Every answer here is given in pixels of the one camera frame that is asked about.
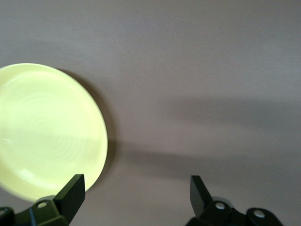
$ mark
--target yellow plate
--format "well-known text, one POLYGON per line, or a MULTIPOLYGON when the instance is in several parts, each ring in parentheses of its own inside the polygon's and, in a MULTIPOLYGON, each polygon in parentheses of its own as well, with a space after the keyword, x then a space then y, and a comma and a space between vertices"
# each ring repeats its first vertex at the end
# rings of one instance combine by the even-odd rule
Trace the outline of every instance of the yellow plate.
POLYGON ((85 175, 86 190, 107 156, 103 117, 69 75, 38 64, 0 69, 0 185, 29 201, 85 175))

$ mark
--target round plate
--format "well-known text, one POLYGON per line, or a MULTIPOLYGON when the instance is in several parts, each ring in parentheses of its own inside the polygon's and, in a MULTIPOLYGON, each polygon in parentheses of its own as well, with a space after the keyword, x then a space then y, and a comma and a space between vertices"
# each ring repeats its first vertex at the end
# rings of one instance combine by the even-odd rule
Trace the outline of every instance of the round plate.
POLYGON ((52 67, 0 69, 0 185, 29 201, 56 195, 74 176, 88 190, 107 156, 101 112, 89 93, 52 67))

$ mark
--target gray surface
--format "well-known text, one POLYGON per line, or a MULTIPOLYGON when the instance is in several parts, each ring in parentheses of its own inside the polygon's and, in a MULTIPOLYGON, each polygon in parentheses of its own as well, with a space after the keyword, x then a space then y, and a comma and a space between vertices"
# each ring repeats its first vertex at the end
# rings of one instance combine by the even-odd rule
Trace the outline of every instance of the gray surface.
MULTIPOLYGON (((299 1, 2 0, 0 66, 67 70, 109 159, 73 226, 182 226, 189 176, 300 224, 299 1)), ((0 191, 0 206, 29 203, 0 191)))

